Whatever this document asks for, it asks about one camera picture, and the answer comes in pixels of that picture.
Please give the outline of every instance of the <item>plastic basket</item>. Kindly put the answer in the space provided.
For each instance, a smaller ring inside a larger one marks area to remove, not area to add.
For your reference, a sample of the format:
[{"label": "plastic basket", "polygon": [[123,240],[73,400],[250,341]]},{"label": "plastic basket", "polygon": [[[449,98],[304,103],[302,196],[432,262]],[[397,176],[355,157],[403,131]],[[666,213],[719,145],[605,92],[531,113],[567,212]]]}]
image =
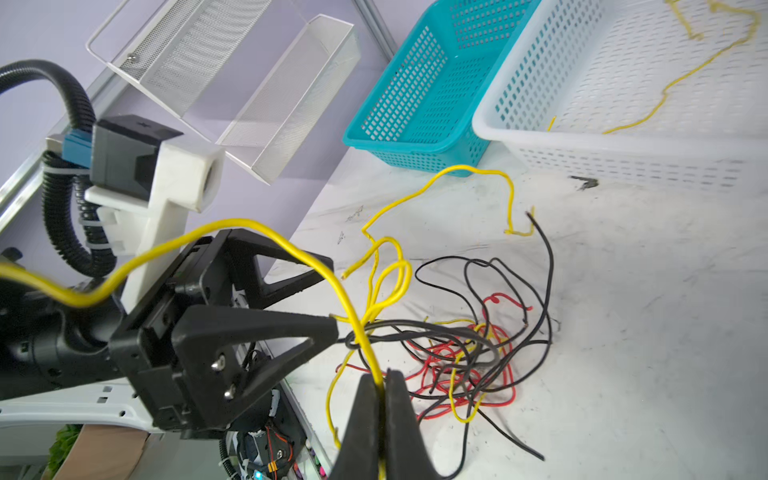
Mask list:
[{"label": "plastic basket", "polygon": [[[729,1],[757,10],[763,0]],[[491,82],[475,132],[529,167],[631,183],[754,194],[768,175],[765,25],[710,65],[664,87],[747,35],[752,18],[681,0],[689,38],[666,2],[542,0]],[[551,131],[548,126],[557,116]]]},{"label": "plastic basket", "polygon": [[538,2],[433,4],[347,128],[344,143],[394,167],[435,172],[475,166],[488,141],[472,131],[472,114]]}]

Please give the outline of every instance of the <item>white plastic basket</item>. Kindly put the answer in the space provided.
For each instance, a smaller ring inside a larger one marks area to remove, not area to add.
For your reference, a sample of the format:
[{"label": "white plastic basket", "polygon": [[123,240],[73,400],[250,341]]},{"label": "white plastic basket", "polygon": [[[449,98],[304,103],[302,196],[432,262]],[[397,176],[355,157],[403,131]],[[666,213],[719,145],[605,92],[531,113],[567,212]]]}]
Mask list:
[{"label": "white plastic basket", "polygon": [[268,184],[360,60],[354,25],[303,0],[123,0],[86,46]]},{"label": "white plastic basket", "polygon": [[[766,17],[764,0],[730,1]],[[768,31],[672,80],[746,36],[752,18],[662,0],[542,0],[486,92],[472,126],[532,169],[632,183],[755,194],[768,180]],[[554,116],[555,123],[547,132]]]}]

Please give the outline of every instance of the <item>screw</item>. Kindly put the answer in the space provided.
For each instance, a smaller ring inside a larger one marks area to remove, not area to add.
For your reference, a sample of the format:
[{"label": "screw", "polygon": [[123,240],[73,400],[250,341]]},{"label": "screw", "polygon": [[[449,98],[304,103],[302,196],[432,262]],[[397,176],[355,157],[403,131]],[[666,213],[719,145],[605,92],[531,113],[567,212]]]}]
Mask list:
[{"label": "screw", "polygon": [[230,388],[224,392],[224,399],[227,401],[234,400],[235,398],[235,385],[234,383],[230,385]]},{"label": "screw", "polygon": [[225,366],[227,366],[227,358],[223,353],[219,355],[219,358],[215,362],[210,364],[210,368],[214,372],[222,372]]}]

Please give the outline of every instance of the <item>green plant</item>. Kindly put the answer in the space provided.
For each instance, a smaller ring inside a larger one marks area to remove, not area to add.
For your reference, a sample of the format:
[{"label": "green plant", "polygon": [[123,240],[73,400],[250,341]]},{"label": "green plant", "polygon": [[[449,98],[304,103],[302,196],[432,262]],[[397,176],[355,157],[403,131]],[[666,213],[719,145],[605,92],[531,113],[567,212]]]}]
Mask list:
[{"label": "green plant", "polygon": [[56,442],[48,449],[51,454],[48,457],[48,470],[51,471],[51,476],[56,475],[61,464],[67,459],[67,455],[72,450],[82,428],[82,425],[65,425],[63,429],[56,432]]}]

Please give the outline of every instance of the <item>white table surface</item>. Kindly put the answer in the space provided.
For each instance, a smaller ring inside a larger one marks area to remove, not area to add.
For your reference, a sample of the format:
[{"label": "white table surface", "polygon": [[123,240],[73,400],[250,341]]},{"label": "white table surface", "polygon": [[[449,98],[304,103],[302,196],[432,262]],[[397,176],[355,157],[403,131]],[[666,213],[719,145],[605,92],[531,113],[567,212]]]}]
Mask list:
[{"label": "white table surface", "polygon": [[[479,167],[513,176],[517,229],[528,228],[525,210],[537,207],[554,249],[551,313],[562,328],[515,403],[485,409],[547,461],[517,449],[478,416],[459,478],[768,478],[768,197],[607,180],[579,191],[582,182],[564,175],[521,174],[497,144]],[[340,276],[370,246],[362,225],[430,177],[350,149],[291,240],[332,257]],[[500,177],[444,177],[370,231],[398,239],[414,268],[449,254],[501,257],[543,294],[546,250],[538,236],[503,234],[507,196]],[[387,265],[395,254],[384,252]],[[462,268],[463,262],[445,262],[425,278],[467,292]],[[278,263],[270,279],[300,271]],[[369,272],[368,265],[344,282],[361,314]],[[472,279],[483,296],[507,292],[486,270],[472,270]],[[385,283],[387,294],[394,280]],[[535,305],[530,294],[525,299]],[[503,302],[490,307],[492,318],[511,331],[520,325],[520,310]],[[273,308],[343,314],[327,282]],[[436,321],[468,314],[460,299],[414,282],[380,318],[429,315]],[[339,325],[339,331],[349,327]],[[272,347],[279,353],[286,345]],[[517,375],[538,359],[540,348],[515,357]],[[375,350],[382,367],[406,375],[418,370],[397,344]],[[287,378],[331,459],[338,452],[324,405],[344,354],[343,346],[334,346]],[[334,393],[341,435],[360,375],[345,372]],[[414,405],[420,411],[426,403]],[[437,470],[452,472],[462,425],[445,416],[424,422],[422,434]]]}]

